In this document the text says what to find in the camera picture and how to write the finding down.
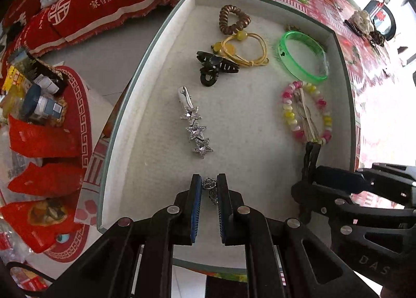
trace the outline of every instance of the yellow hair tie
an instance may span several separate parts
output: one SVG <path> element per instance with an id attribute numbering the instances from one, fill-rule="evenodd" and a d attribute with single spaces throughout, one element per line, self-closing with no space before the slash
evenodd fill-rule
<path id="1" fill-rule="evenodd" d="M 241 56 L 236 54 L 236 50 L 234 49 L 234 46 L 230 43 L 227 44 L 228 41 L 231 41 L 233 39 L 238 39 L 239 41 L 245 40 L 247 37 L 253 37 L 254 39 L 257 39 L 261 45 L 261 49 L 263 51 L 263 55 L 255 60 L 246 60 L 242 58 Z M 217 42 L 214 45 L 211 46 L 213 49 L 213 52 L 215 54 L 220 54 L 223 57 L 226 57 L 233 62 L 237 63 L 240 66 L 246 66 L 246 67 L 252 67 L 252 66 L 265 66 L 269 63 L 269 59 L 267 58 L 267 46 L 264 41 L 264 39 L 261 38 L 261 36 L 255 34 L 255 33 L 247 33 L 244 30 L 239 31 L 238 33 L 231 35 L 227 37 L 222 42 Z"/>

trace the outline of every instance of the yellow package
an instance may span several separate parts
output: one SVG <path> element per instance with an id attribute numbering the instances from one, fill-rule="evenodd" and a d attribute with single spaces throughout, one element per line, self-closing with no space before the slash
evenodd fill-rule
<path id="1" fill-rule="evenodd" d="M 23 79 L 24 76 L 14 66 L 10 66 L 2 90 L 8 92 L 12 85 L 19 86 Z"/>

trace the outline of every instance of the pink and yellow beaded bracelet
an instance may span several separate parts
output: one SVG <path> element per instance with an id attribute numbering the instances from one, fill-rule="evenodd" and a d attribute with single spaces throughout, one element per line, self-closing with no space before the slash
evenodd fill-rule
<path id="1" fill-rule="evenodd" d="M 308 92 L 311 97 L 314 99 L 317 108 L 321 111 L 324 121 L 324 133 L 321 137 L 316 139 L 308 139 L 305 135 L 304 129 L 299 125 L 295 113 L 293 112 L 293 96 L 297 89 L 302 88 L 304 91 Z M 328 143 L 332 137 L 332 118 L 329 111 L 326 110 L 327 103 L 324 100 L 321 92 L 317 90 L 315 85 L 311 83 L 306 83 L 302 81 L 294 81 L 288 85 L 288 87 L 283 91 L 283 115 L 288 122 L 290 129 L 293 132 L 294 137 L 303 142 L 305 140 L 310 140 L 312 142 L 320 143 L 322 145 Z"/>

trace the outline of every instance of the black cable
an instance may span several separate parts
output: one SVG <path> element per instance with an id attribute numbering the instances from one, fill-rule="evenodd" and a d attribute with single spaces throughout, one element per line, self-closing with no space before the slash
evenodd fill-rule
<path id="1" fill-rule="evenodd" d="M 12 268 L 22 268 L 30 272 L 33 272 L 34 274 L 38 275 L 39 277 L 42 277 L 43 279 L 46 279 L 47 281 L 50 281 L 51 283 L 55 281 L 54 278 L 51 278 L 50 276 L 45 275 L 43 272 L 40 272 L 39 270 L 32 268 L 32 266 L 29 266 L 27 264 L 23 264 L 20 262 L 9 262 L 6 265 L 6 268 L 9 272 Z M 28 295 L 30 297 L 42 297 L 42 294 L 44 292 L 44 291 L 30 291 L 30 290 L 25 290 L 22 288 L 20 289 L 24 292 L 25 295 Z"/>

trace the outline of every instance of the rhinestone star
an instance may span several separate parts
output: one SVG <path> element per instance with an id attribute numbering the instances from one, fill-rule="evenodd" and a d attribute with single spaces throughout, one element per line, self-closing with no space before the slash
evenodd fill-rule
<path id="1" fill-rule="evenodd" d="M 189 140 L 193 140 L 195 138 L 199 138 L 201 141 L 204 140 L 204 136 L 202 132 L 206 129 L 206 126 L 199 126 L 197 121 L 193 122 L 193 125 L 187 127 L 186 129 L 191 133 L 189 136 Z"/>
<path id="2" fill-rule="evenodd" d="M 188 122 L 193 125 L 194 121 L 201 119 L 202 117 L 198 114 L 199 107 L 186 107 L 185 114 L 180 117 L 180 119 L 187 119 Z"/>
<path id="3" fill-rule="evenodd" d="M 207 152 L 213 152 L 213 149 L 210 146 L 208 146 L 208 144 L 209 144 L 209 138 L 207 138 L 207 139 L 205 139 L 203 141 L 201 141 L 199 139 L 196 139 L 195 140 L 195 143 L 196 143 L 196 148 L 193 149 L 192 151 L 193 152 L 196 152 L 196 153 L 199 153 L 199 155 L 201 156 L 201 158 L 204 158 L 205 157 L 205 154 Z"/>

